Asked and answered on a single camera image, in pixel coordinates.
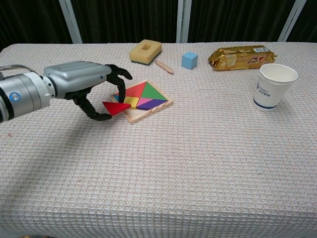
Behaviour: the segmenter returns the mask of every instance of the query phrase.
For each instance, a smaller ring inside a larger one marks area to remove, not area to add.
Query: white paper cup
[[[263,112],[273,111],[297,77],[297,72],[285,65],[262,65],[253,96],[255,108]]]

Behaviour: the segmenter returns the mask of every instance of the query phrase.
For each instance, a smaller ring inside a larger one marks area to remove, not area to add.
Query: purple triangle
[[[155,108],[156,106],[162,104],[162,103],[165,103],[166,100],[160,100],[160,99],[153,99],[147,103],[144,103],[142,105],[139,105],[137,106],[137,109],[140,109],[140,110],[149,110],[149,109],[152,109],[152,108]]]

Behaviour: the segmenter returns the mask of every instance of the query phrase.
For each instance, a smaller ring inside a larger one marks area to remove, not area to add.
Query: sponge
[[[130,51],[129,56],[132,62],[149,65],[161,51],[161,42],[143,40]]]

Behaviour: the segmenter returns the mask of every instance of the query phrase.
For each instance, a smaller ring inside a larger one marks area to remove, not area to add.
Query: robotic hand
[[[24,68],[28,73],[3,77],[1,71]],[[19,64],[0,67],[0,123],[48,107],[52,98],[73,100],[88,117],[97,121],[112,118],[99,114],[87,99],[92,88],[108,81],[118,87],[119,102],[125,99],[125,83],[131,74],[114,64],[74,61],[44,68],[40,76]]]

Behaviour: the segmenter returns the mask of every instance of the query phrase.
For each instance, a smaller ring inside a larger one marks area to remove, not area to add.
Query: pencil
[[[169,67],[167,67],[165,64],[163,64],[161,61],[155,60],[155,63],[160,66],[162,69],[164,69],[169,74],[174,74],[173,70]]]

